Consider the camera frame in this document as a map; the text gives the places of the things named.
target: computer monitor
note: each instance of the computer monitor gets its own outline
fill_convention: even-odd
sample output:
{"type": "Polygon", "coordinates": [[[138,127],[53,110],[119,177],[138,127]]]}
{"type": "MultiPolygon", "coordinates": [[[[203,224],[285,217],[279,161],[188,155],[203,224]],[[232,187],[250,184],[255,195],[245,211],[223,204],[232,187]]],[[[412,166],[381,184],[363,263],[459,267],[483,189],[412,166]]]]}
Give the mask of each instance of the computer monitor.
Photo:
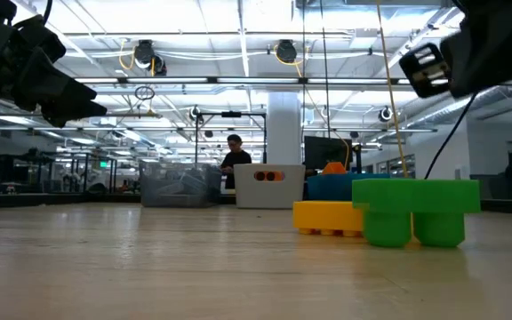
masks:
{"type": "MultiPolygon", "coordinates": [[[[352,140],[345,140],[349,146],[348,164],[349,169],[353,162],[352,140]]],[[[305,137],[305,165],[306,169],[322,170],[328,163],[340,162],[344,165],[347,157],[347,146],[339,138],[305,137]]]]}

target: man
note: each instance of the man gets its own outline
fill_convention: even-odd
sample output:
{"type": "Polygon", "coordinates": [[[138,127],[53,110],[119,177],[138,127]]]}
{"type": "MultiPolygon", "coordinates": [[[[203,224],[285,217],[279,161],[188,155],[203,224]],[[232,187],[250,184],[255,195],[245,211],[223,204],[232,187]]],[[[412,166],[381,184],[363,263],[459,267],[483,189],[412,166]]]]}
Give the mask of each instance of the man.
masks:
{"type": "Polygon", "coordinates": [[[240,139],[238,135],[229,135],[227,141],[230,152],[225,156],[220,169],[222,173],[227,175],[225,188],[234,189],[236,187],[234,175],[235,164],[251,164],[252,159],[246,151],[242,150],[242,139],[240,139]]]}

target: yellow toy block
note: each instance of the yellow toy block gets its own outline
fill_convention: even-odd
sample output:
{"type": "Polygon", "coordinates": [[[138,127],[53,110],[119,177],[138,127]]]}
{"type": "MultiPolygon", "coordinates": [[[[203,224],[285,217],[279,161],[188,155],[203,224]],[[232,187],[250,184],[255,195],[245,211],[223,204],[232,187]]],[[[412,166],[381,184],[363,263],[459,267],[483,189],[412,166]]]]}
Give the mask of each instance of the yellow toy block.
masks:
{"type": "Polygon", "coordinates": [[[302,235],[342,233],[344,236],[362,236],[363,211],[354,209],[351,202],[296,202],[293,204],[293,226],[302,235]]]}

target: wooden floor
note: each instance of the wooden floor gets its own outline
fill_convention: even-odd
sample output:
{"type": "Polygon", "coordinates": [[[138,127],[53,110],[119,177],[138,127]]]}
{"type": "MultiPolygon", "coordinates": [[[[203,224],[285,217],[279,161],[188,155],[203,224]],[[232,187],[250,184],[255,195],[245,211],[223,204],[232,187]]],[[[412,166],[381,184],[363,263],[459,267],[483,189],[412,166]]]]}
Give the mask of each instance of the wooden floor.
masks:
{"type": "Polygon", "coordinates": [[[286,211],[0,210],[0,319],[512,319],[512,215],[457,250],[300,236],[286,211]]]}

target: white pillar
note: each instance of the white pillar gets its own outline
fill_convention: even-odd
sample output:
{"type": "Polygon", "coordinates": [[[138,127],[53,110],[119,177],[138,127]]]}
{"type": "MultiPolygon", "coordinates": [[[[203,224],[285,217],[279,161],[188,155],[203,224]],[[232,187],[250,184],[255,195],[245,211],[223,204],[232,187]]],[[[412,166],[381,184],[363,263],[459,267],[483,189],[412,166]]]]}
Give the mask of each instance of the white pillar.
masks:
{"type": "Polygon", "coordinates": [[[268,94],[268,163],[301,164],[301,104],[296,92],[268,94]]]}

